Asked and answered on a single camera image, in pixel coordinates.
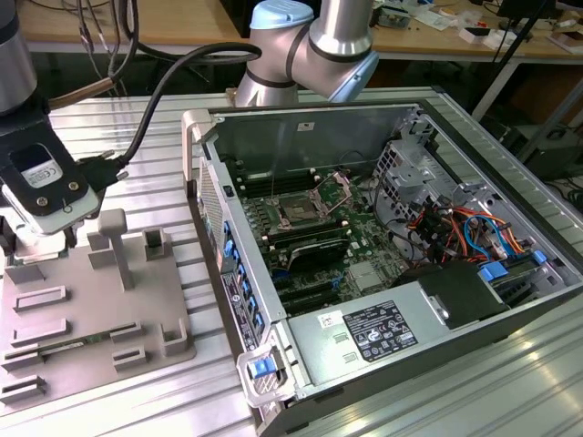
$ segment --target wire bundle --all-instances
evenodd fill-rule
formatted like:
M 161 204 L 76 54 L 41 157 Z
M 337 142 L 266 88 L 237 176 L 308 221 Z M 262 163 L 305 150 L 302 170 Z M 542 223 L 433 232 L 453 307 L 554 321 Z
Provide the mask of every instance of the wire bundle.
M 443 209 L 448 209 L 449 214 L 440 214 L 439 210 Z M 484 226 L 496 233 L 508 257 L 525 253 L 509 224 L 485 211 L 426 205 L 419 216 L 406 225 L 410 233 L 416 231 L 422 239 L 431 241 L 433 248 L 426 250 L 425 254 L 433 254 L 434 262 L 437 262 L 435 256 L 438 254 L 441 263 L 451 259 L 464 259 L 469 262 L 491 260 L 493 256 L 478 244 L 480 236 L 483 236 Z
M 520 254 L 525 253 L 524 249 L 518 243 L 512 229 L 508 226 L 508 224 L 502 220 L 501 218 L 495 217 L 485 211 L 475 212 L 472 209 L 468 208 L 454 208 L 454 212 L 466 216 L 467 219 L 465 220 L 464 225 L 464 234 L 467 243 L 473 248 L 478 250 L 480 253 L 486 256 L 488 260 L 490 260 L 490 255 L 487 251 L 483 248 L 480 248 L 476 245 L 476 239 L 472 239 L 470 235 L 470 224 L 474 219 L 481 219 L 493 229 L 500 241 L 500 244 L 508 254 L 508 256 L 517 256 Z

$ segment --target white sticker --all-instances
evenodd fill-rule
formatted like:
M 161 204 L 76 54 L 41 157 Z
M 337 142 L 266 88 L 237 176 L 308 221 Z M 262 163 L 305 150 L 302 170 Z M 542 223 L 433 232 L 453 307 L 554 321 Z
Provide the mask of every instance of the white sticker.
M 328 312 L 326 314 L 321 314 L 318 316 L 318 321 L 320 322 L 320 326 L 322 329 L 325 330 L 326 328 L 330 328 L 334 325 L 339 325 L 344 322 L 343 320 L 343 312 L 340 310 Z
M 311 123 L 300 123 L 298 125 L 298 132 L 308 132 L 309 130 L 313 130 L 313 127 L 315 126 L 314 122 Z
M 61 179 L 63 176 L 63 170 L 55 160 L 50 159 L 38 166 L 23 171 L 22 176 L 32 188 L 42 188 L 45 185 Z

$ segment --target motherboard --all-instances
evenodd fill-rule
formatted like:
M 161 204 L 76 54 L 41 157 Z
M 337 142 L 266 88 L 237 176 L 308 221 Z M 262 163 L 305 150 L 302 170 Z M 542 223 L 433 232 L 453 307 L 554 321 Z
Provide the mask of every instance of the motherboard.
M 273 185 L 273 194 L 257 189 L 257 180 L 240 190 L 247 195 L 243 209 L 288 313 L 390 288 L 408 263 L 375 219 L 366 184 L 340 170 L 299 180 L 312 187 L 282 192 L 293 187 L 290 181 L 266 179 L 265 188 Z M 259 192 L 264 196 L 252 197 Z

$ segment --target sticker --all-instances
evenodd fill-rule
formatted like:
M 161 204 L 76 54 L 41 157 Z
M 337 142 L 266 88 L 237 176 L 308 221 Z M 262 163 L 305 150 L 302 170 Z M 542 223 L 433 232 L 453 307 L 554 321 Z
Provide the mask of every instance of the sticker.
M 320 322 L 320 326 L 322 326 L 323 330 L 334 325 L 339 325 L 344 322 L 343 312 L 337 310 L 333 312 L 327 312 L 326 314 L 321 314 L 318 316 L 318 321 Z
M 50 159 L 42 164 L 23 171 L 22 176 L 32 188 L 42 188 L 61 179 L 63 176 L 63 170 L 54 159 Z
M 310 130 L 313 130 L 313 127 L 315 125 L 316 124 L 314 122 L 311 122 L 311 123 L 300 123 L 298 125 L 298 132 L 308 132 Z
M 417 344 L 392 300 L 346 314 L 343 319 L 366 361 L 373 362 Z

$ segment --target barcode sticker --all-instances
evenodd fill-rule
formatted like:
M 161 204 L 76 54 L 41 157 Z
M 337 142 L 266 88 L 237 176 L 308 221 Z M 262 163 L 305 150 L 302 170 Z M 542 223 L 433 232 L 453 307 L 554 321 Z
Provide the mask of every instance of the barcode sticker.
M 337 310 L 328 312 L 326 314 L 321 314 L 318 316 L 318 321 L 320 322 L 320 326 L 322 326 L 323 330 L 334 325 L 339 325 L 340 323 L 344 323 L 343 312 Z

